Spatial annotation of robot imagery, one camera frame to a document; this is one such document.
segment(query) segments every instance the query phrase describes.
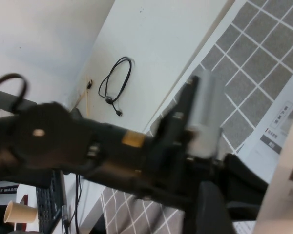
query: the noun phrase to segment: black cable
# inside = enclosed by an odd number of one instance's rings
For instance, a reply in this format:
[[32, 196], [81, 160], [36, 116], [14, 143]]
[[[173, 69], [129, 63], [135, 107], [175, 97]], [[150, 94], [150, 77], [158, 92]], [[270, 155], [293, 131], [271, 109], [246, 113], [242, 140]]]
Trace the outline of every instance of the black cable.
[[79, 228], [78, 228], [78, 188], [79, 188], [79, 182], [80, 179], [78, 175], [76, 174], [76, 194], [75, 194], [75, 228], [76, 228], [76, 234], [79, 234]]
[[6, 74], [2, 77], [0, 77], [0, 84], [4, 83], [5, 81], [9, 80], [9, 79], [15, 79], [15, 78], [19, 78], [23, 81], [23, 87], [21, 89], [20, 94], [17, 96], [16, 100], [12, 103], [11, 107], [10, 107], [10, 112], [14, 113], [14, 114], [18, 114], [20, 111], [18, 110], [19, 105], [21, 104], [21, 102], [23, 101], [26, 91], [27, 91], [27, 81], [26, 79], [17, 73], [9, 73]]
[[[78, 196], [78, 200], [77, 200], [77, 207], [78, 207], [78, 205], [79, 205], [79, 201], [80, 201], [80, 198], [81, 198], [81, 195], [82, 195], [82, 186], [81, 186], [81, 183], [80, 183], [80, 175], [78, 176], [78, 184], [79, 184], [79, 195], [77, 195]], [[70, 225], [71, 225], [71, 223], [72, 223], [72, 221], [73, 221], [73, 219], [74, 219], [74, 217], [75, 217], [75, 215], [76, 215], [76, 206], [75, 206], [75, 210], [74, 210], [74, 213], [73, 213], [73, 215], [72, 215], [72, 217], [70, 218], [70, 221], [69, 221], [69, 223], [68, 223], [68, 227], [70, 227]]]
[[[125, 62], [125, 61], [129, 62], [129, 70], [128, 70], [127, 76], [126, 76], [126, 78], [125, 78], [125, 80], [124, 80], [124, 82], [123, 82], [123, 85], [122, 85], [122, 87], [121, 87], [121, 89], [120, 89], [118, 95], [117, 95], [114, 99], [112, 99], [111, 97], [109, 97], [109, 96], [107, 95], [107, 86], [108, 86], [109, 78], [110, 78], [111, 74], [113, 73], [113, 71], [115, 70], [115, 68], [116, 68], [119, 64], [121, 64], [122, 62]], [[131, 68], [132, 68], [132, 62], [131, 62], [131, 59], [130, 59], [130, 58], [128, 58], [128, 57], [122, 57], [122, 58], [120, 58], [120, 59], [115, 63], [115, 65], [112, 67], [112, 69], [111, 69], [111, 71], [109, 72], [109, 74], [107, 75], [107, 77], [101, 82], [100, 87], [99, 87], [99, 90], [98, 90], [98, 94], [99, 94], [99, 96], [102, 97], [102, 98], [104, 98], [107, 104], [110, 104], [110, 105], [113, 106], [113, 108], [114, 108], [114, 110], [115, 110], [115, 112], [116, 112], [116, 114], [117, 114], [118, 116], [122, 116], [123, 113], [122, 113], [120, 110], [116, 110], [116, 108], [115, 108], [115, 106], [114, 106], [114, 102], [117, 101], [117, 99], [120, 97], [120, 95], [122, 94], [123, 90], [125, 89], [125, 86], [126, 86], [128, 80], [129, 80], [129, 77], [130, 77]], [[105, 84], [105, 95], [103, 96], [103, 95], [100, 94], [100, 90], [101, 90], [101, 87], [102, 87], [102, 85], [103, 85], [103, 83], [104, 83], [105, 81], [106, 81], [106, 84]]]

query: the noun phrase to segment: paper cup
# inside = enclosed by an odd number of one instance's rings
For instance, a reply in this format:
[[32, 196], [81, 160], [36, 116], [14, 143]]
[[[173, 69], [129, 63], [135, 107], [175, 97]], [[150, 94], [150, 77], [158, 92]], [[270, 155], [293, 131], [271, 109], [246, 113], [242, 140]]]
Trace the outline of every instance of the paper cup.
[[10, 201], [4, 213], [5, 223], [32, 223], [37, 216], [37, 208]]

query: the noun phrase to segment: gold label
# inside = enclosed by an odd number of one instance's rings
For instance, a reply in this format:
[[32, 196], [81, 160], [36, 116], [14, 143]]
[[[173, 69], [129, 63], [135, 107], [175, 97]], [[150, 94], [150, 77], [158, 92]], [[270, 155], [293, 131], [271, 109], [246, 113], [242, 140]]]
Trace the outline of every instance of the gold label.
[[142, 133], [127, 131], [123, 137], [122, 143], [136, 148], [141, 148], [145, 140], [145, 135]]

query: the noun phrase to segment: keyboard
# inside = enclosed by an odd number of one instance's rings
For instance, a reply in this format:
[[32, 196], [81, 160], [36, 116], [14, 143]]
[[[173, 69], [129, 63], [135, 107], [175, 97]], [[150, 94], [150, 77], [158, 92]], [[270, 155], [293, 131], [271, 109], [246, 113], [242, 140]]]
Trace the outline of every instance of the keyboard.
[[48, 189], [36, 188], [39, 232], [51, 234], [62, 217], [64, 205], [62, 173], [53, 170]]

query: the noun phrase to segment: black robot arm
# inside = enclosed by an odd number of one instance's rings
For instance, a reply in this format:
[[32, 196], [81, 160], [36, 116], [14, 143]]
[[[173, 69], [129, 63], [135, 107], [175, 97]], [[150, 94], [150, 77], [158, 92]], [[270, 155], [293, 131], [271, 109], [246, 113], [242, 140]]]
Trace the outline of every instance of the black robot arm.
[[61, 169], [185, 211], [184, 234], [233, 234], [233, 221], [256, 219], [267, 184], [235, 155], [219, 161], [187, 153], [199, 80], [187, 82], [155, 137], [73, 119], [57, 103], [1, 118], [0, 178], [22, 168]]

